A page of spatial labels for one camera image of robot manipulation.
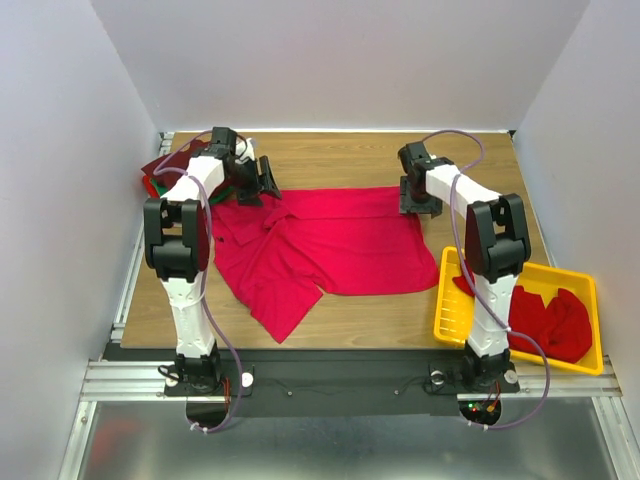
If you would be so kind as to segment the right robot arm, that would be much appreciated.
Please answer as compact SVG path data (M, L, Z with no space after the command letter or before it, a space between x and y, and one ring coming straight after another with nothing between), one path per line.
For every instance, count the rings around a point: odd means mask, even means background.
M461 172L445 157L431 156L423 143L398 151L400 212L442 213L445 204L466 222L463 273L473 281L473 323L465 340L458 375L462 384L482 390L510 369L508 342L512 294L531 245L524 202L499 194Z

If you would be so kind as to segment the pink magenta t shirt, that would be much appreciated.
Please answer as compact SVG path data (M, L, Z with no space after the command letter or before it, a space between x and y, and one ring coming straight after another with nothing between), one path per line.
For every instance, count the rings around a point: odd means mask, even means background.
M212 210L214 263L235 297L284 342L326 293L409 294L437 285L421 222L396 186L287 190L260 207Z

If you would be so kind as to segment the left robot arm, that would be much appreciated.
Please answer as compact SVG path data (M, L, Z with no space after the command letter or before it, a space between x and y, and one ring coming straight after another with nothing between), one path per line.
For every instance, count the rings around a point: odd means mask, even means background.
M160 374L175 395L211 395L229 385L220 365L220 334L206 305L212 240L212 195L229 188L241 206L280 198L269 160L228 127L197 134L144 169L166 188L143 207L145 259L167 294L177 334L176 357Z

